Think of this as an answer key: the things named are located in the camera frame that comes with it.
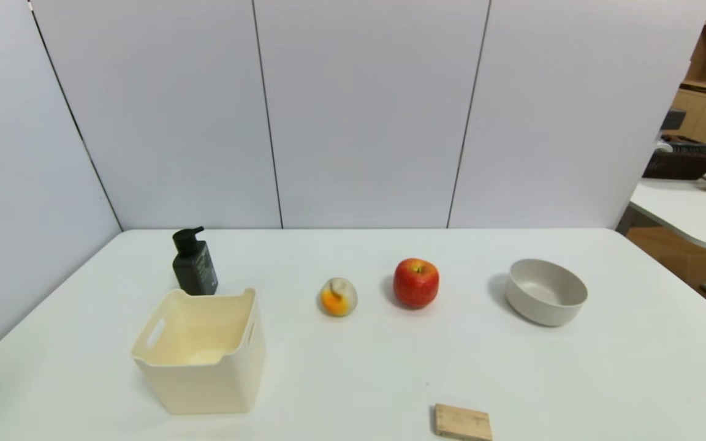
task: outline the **wooden block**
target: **wooden block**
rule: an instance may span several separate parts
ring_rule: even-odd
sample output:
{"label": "wooden block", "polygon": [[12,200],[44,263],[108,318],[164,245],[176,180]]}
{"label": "wooden block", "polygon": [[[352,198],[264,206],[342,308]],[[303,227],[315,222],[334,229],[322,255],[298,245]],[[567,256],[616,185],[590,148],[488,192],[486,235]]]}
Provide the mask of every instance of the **wooden block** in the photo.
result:
{"label": "wooden block", "polygon": [[435,433],[462,441],[492,441],[488,413],[435,404]]}

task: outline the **bowl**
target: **bowl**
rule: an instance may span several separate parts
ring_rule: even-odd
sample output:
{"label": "bowl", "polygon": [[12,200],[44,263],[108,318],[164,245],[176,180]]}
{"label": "bowl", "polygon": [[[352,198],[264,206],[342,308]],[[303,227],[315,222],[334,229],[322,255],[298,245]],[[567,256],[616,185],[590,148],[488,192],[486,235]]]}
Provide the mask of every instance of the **bowl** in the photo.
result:
{"label": "bowl", "polygon": [[576,274],[545,260],[519,260],[506,283],[508,303],[535,323],[563,326],[577,316],[588,289]]}

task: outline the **table leg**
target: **table leg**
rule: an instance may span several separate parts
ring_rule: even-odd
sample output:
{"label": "table leg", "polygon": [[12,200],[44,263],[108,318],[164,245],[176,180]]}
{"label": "table leg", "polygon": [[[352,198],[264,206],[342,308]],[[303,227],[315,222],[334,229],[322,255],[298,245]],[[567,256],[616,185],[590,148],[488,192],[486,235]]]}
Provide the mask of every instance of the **table leg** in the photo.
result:
{"label": "table leg", "polygon": [[623,217],[620,218],[620,223],[617,224],[617,228],[614,229],[614,231],[624,236],[627,235],[628,230],[631,229],[631,226],[633,226],[635,220],[636,210],[631,208],[631,206],[629,205],[625,208],[625,212],[623,212]]}

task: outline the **white wall panel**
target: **white wall panel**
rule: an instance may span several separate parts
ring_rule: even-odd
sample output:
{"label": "white wall panel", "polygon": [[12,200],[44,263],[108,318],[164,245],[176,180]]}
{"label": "white wall panel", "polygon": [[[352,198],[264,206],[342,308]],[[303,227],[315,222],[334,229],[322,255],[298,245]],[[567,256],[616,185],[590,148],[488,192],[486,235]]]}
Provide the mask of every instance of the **white wall panel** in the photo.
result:
{"label": "white wall panel", "polygon": [[706,17],[698,0],[493,2],[451,227],[613,227]]}
{"label": "white wall panel", "polygon": [[250,0],[33,0],[123,227],[279,228]]}
{"label": "white wall panel", "polygon": [[286,228],[445,227],[487,0],[255,0]]}
{"label": "white wall panel", "polygon": [[28,3],[0,0],[0,338],[120,231]]}

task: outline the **storage bin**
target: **storage bin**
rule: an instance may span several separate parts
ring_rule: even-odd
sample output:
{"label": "storage bin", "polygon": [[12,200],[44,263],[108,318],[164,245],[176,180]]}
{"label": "storage bin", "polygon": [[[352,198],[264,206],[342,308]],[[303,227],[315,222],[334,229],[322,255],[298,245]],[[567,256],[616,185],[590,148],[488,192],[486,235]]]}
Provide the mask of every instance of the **storage bin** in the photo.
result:
{"label": "storage bin", "polygon": [[255,290],[239,296],[166,294],[132,347],[132,358],[170,413],[252,408],[265,340]]}
{"label": "storage bin", "polygon": [[642,178],[694,181],[706,173],[706,143],[678,135],[662,135],[661,140],[673,151],[655,151]]}

